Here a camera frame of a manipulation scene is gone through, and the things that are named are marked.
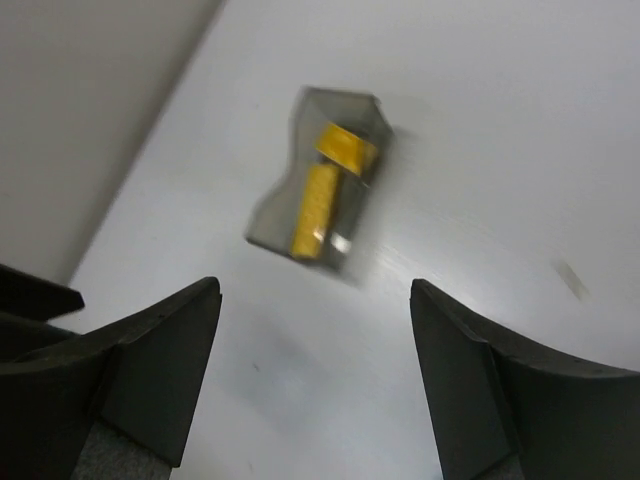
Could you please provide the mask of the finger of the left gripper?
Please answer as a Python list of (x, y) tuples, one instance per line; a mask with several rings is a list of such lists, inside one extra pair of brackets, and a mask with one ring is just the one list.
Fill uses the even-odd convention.
[(2, 360), (16, 360), (76, 336), (49, 321), (85, 307), (78, 291), (5, 265), (0, 288)]

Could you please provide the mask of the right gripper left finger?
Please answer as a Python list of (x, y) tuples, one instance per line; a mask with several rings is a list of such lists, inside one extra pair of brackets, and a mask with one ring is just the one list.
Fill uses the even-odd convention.
[(5, 479), (143, 478), (180, 466), (222, 295), (206, 277), (128, 317), (1, 359)]

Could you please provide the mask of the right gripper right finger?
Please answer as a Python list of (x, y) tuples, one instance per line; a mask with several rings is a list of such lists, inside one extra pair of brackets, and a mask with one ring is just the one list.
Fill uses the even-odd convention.
[(635, 479), (639, 375), (535, 342), (423, 279), (411, 322), (446, 479)]

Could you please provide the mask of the yellow lego plate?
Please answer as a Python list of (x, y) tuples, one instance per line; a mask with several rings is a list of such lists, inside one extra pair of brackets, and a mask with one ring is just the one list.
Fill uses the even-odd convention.
[(334, 164), (315, 164), (310, 168), (290, 248), (294, 258), (320, 256), (339, 178), (340, 169)]

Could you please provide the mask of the yellow lego brick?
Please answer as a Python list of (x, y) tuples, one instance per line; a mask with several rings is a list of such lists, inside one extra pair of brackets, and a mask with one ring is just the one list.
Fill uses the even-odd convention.
[(334, 123), (327, 125), (315, 147), (320, 154), (358, 177), (378, 156), (378, 148), (373, 143)]

